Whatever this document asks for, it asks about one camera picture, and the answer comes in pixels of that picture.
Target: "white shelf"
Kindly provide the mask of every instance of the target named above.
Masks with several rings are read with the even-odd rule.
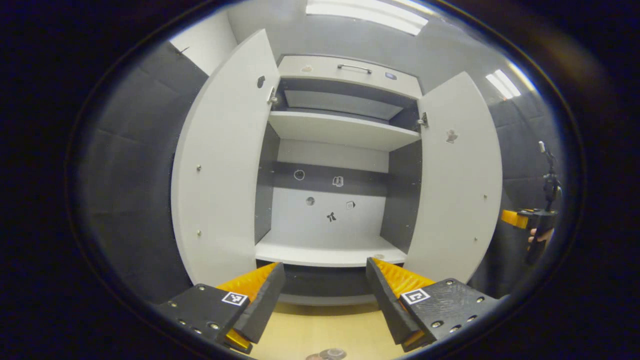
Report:
[[[272,111],[269,123],[282,139],[393,151],[420,140],[415,131],[337,115]]]
[[[300,239],[313,246],[300,246]],[[406,254],[378,235],[283,233],[271,230],[255,246],[255,258],[291,265],[323,267],[366,266],[367,258],[403,263]]]

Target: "metal handle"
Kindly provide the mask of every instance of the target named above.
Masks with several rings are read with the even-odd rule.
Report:
[[[356,66],[356,65],[346,65],[346,64],[338,65],[338,69],[342,69],[343,67],[354,67],[356,69],[366,70],[367,74],[371,74],[373,72],[371,69],[367,69],[366,67],[361,67],[361,66]]]

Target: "hand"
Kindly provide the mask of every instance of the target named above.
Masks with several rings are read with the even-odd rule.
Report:
[[[536,230],[537,229],[531,229],[531,236],[529,237],[529,240],[528,240],[529,243],[533,241],[533,236],[536,234]],[[540,241],[549,240],[551,239],[551,236],[553,236],[553,234],[554,234],[554,230],[551,229],[546,233],[542,234],[542,236],[539,236],[537,241],[540,242]]]

